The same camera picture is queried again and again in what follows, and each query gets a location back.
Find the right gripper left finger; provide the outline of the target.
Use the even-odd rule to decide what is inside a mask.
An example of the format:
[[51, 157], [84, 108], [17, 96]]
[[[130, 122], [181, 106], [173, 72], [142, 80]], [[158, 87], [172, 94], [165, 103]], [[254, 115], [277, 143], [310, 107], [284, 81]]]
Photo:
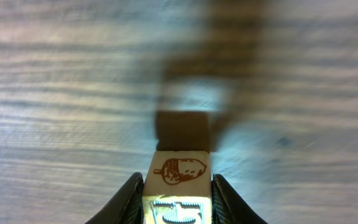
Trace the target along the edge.
[[133, 173], [108, 203], [86, 224], [143, 224], [143, 188], [142, 174]]

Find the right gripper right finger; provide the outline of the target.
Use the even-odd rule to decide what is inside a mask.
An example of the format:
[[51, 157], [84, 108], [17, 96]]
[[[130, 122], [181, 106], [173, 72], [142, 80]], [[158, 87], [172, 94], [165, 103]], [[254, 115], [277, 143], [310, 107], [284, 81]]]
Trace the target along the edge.
[[213, 175], [211, 186], [212, 224], [267, 224], [221, 174]]

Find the yellow top wooden block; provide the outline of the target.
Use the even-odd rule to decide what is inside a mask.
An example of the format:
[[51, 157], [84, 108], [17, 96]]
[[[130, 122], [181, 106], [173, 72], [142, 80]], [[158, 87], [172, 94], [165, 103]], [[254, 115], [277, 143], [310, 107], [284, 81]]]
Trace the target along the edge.
[[142, 192], [146, 224], [211, 224], [210, 155], [205, 151], [157, 151]]

